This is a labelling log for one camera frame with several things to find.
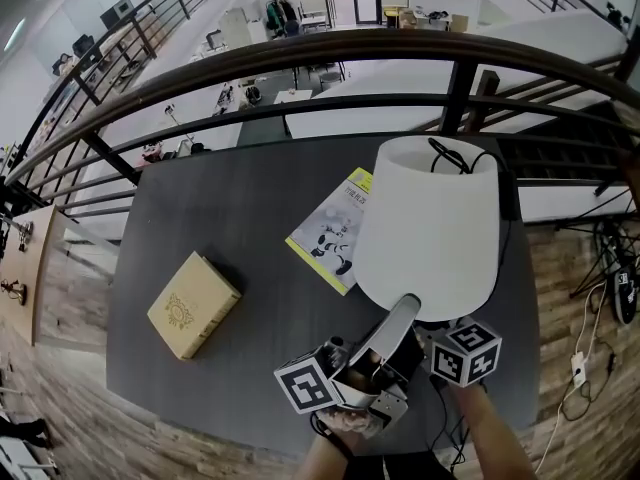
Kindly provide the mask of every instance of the white desk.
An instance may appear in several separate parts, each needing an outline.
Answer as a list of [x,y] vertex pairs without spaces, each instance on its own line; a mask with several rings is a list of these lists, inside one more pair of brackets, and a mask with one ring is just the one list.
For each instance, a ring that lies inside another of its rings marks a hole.
[[311,27],[319,27],[323,26],[325,29],[327,28],[327,17],[326,16],[310,16],[308,18],[302,18],[300,21],[300,28],[307,29]]
[[[313,94],[313,91],[311,90],[280,91],[276,95],[276,100],[273,102],[273,104],[277,105],[278,103],[292,103],[294,101],[310,100],[312,94]],[[282,116],[282,124],[284,125],[284,133],[286,133],[287,136],[289,136],[291,135],[291,132],[289,131],[289,127],[287,126],[287,120],[285,119],[285,117],[286,116]]]

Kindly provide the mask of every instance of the embossed book cover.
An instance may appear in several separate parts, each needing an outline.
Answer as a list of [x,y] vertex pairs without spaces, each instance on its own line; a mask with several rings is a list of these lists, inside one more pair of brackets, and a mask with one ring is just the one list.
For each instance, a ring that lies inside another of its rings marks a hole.
[[240,293],[197,252],[176,272],[148,316],[178,359],[189,359],[229,313]]

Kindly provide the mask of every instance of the lamp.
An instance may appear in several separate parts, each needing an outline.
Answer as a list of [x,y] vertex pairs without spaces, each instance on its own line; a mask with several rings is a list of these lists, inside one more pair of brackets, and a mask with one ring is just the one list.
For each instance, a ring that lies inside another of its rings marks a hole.
[[384,143],[354,253],[364,293],[387,310],[412,294],[421,303],[416,318],[426,322],[482,306],[498,275],[498,187],[495,158],[472,144],[438,138],[432,146],[425,137]]

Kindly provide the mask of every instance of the power strip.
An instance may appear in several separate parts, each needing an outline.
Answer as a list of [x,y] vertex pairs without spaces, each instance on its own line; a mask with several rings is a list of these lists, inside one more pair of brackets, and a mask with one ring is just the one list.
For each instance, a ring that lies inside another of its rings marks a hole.
[[587,371],[584,364],[584,354],[578,352],[571,356],[571,373],[573,375],[573,387],[579,389],[587,382]]

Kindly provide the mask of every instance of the hand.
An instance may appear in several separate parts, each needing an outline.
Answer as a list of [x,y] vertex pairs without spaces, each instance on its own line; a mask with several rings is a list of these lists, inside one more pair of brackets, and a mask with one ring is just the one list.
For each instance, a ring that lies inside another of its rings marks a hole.
[[368,411],[350,411],[330,407],[316,414],[351,450],[363,438],[369,439],[382,430],[382,420]]

